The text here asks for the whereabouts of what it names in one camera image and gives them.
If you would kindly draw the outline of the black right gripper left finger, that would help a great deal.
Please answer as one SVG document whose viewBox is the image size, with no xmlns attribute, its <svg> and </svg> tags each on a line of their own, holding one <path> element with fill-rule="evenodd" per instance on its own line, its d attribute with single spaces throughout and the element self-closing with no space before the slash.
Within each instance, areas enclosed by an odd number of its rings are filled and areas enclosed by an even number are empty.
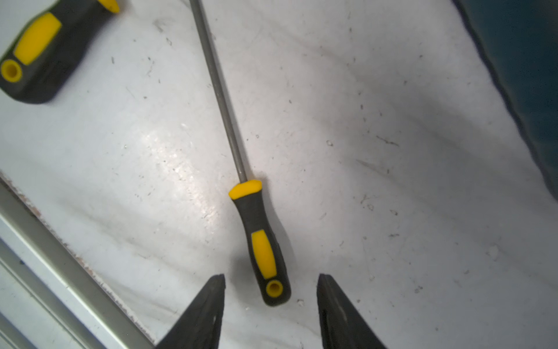
<svg viewBox="0 0 558 349">
<path fill-rule="evenodd" d="M 225 308 L 225 276 L 209 278 L 155 348 L 218 349 Z"/>
</svg>

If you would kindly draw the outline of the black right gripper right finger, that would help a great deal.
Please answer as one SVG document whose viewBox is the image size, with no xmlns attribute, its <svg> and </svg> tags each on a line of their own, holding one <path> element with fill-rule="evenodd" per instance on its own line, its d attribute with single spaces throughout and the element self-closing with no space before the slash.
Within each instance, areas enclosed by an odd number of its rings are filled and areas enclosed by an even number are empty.
<svg viewBox="0 0 558 349">
<path fill-rule="evenodd" d="M 320 274 L 317 298 L 323 348 L 387 348 L 331 275 Z"/>
</svg>

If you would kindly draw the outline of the file tool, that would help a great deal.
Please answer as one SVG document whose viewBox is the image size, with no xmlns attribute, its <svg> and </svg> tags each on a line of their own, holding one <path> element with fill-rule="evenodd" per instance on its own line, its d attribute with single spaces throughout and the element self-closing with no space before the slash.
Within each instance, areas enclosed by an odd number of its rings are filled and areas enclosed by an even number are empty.
<svg viewBox="0 0 558 349">
<path fill-rule="evenodd" d="M 291 284 L 280 244 L 265 209 L 263 184 L 260 180 L 250 180 L 244 167 L 203 5 L 200 1 L 191 1 L 190 6 L 239 178 L 239 183 L 229 191 L 229 197 L 246 233 L 248 253 L 262 299 L 271 307 L 283 305 L 291 297 Z"/>
<path fill-rule="evenodd" d="M 21 103 L 51 101 L 82 61 L 115 0 L 62 0 L 30 20 L 1 57 L 1 90 Z"/>
</svg>

